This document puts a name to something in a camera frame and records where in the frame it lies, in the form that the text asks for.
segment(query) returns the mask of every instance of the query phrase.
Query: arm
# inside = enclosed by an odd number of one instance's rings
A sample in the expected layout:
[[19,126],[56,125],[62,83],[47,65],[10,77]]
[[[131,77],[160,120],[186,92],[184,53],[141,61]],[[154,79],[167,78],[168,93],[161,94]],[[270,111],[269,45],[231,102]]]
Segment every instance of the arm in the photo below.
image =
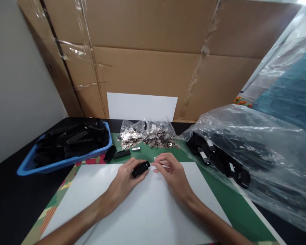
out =
[[145,160],[130,158],[118,169],[117,176],[102,196],[67,223],[37,242],[36,245],[74,244],[95,223],[111,214],[127,198],[134,187],[145,178],[149,171],[136,179],[131,177],[133,168],[142,162]]
[[171,153],[160,154],[152,166],[161,173],[175,198],[184,204],[221,244],[252,244],[202,203],[191,189],[183,166]]

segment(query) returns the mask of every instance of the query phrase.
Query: black table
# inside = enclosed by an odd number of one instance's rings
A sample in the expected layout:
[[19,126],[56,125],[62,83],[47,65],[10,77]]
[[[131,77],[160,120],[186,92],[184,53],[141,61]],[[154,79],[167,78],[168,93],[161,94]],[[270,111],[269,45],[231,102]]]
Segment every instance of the black table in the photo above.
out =
[[[81,120],[65,118],[51,129],[75,124]],[[111,132],[120,132],[122,120],[104,121],[109,123]],[[172,125],[179,135],[191,124],[173,122]],[[23,242],[73,167],[69,166],[45,175],[18,176],[18,167],[38,138],[0,164],[0,244],[19,245]],[[305,232],[259,205],[256,206],[287,244],[306,244]]]

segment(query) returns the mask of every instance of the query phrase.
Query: blue plastic basket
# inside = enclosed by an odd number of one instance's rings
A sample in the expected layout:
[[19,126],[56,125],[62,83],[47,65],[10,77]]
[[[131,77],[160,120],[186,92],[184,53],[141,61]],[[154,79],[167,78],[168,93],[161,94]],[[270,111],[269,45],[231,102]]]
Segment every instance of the blue plastic basket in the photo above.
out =
[[30,175],[30,174],[47,174],[53,171],[56,171],[58,169],[70,166],[70,165],[74,165],[78,162],[81,162],[83,160],[86,159],[90,159],[93,157],[97,157],[99,155],[102,155],[104,153],[106,153],[106,151],[110,148],[110,146],[112,145],[112,137],[111,137],[111,132],[110,132],[110,128],[109,128],[109,124],[107,122],[103,122],[105,127],[107,128],[108,132],[109,132],[109,144],[103,148],[94,150],[90,153],[87,153],[86,155],[80,156],[80,157],[72,157],[72,158],[68,158],[66,160],[62,160],[56,163],[51,163],[47,166],[43,166],[43,167],[39,167],[39,168],[35,168],[36,167],[36,163],[33,162],[33,159],[36,155],[36,149],[37,149],[37,144],[35,144],[33,146],[33,148],[31,149],[31,151],[28,153],[28,155],[26,156],[26,158],[24,159],[24,161],[21,163],[21,165],[19,166],[18,170],[17,170],[17,174],[20,176],[26,176],[26,175]]

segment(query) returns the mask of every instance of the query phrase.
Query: green cutting mat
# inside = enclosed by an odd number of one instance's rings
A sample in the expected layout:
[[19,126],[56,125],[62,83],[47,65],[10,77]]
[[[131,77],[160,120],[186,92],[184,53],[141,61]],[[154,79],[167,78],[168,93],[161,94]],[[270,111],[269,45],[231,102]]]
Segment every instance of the green cutting mat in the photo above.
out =
[[[117,151],[120,151],[122,150],[120,141],[116,140],[118,135],[118,133],[112,133],[114,145],[116,146]],[[140,143],[138,146],[141,149],[140,151],[131,152],[131,156],[112,160],[110,163],[124,163],[130,157],[154,162],[154,157],[163,152],[171,152],[179,162],[193,161],[192,159],[188,158],[184,151],[177,148],[150,148],[149,145],[144,145],[143,143]],[[232,226],[237,231],[251,241],[276,241],[268,228],[263,224],[260,218],[240,194],[217,180],[202,167],[199,166],[199,169],[223,208]]]
[[[113,144],[117,147],[117,150],[120,151],[120,141],[116,140],[118,135],[118,133],[112,133],[112,138]],[[112,160],[110,163],[124,163],[130,157],[135,157],[137,159],[145,159],[149,162],[153,162],[154,157],[158,156],[163,152],[171,152],[180,162],[192,162],[192,160],[187,157],[185,152],[177,148],[156,149],[150,148],[148,145],[144,145],[143,143],[139,144],[139,146],[141,148],[141,151],[131,152],[131,156]],[[51,201],[48,203],[47,207],[39,216],[33,228],[30,230],[30,232],[24,239],[22,245],[32,245],[40,239],[52,216],[54,215],[57,207],[59,206],[62,198],[64,197],[69,186],[71,185],[72,180],[77,174],[77,171],[83,164],[104,164],[104,161],[101,156],[99,156],[97,158],[88,159],[86,161],[74,165],[73,169],[70,171],[70,173],[63,181],[55,195],[52,197]],[[255,244],[278,244],[274,236],[268,230],[268,228],[263,224],[263,222],[259,219],[256,213],[252,210],[252,208],[248,205],[248,203],[240,194],[238,194],[237,192],[230,189],[228,186],[214,178],[211,174],[206,172],[200,166],[199,169],[202,172],[206,182],[212,189],[217,200],[219,201],[232,226],[237,231],[239,231],[249,240],[253,241]]]

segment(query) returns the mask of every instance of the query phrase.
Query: teal fabric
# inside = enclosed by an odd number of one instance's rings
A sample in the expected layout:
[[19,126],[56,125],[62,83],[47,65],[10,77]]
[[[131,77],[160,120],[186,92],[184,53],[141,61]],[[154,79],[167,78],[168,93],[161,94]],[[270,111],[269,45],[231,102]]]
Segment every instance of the teal fabric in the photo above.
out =
[[306,131],[306,54],[255,101],[253,109]]

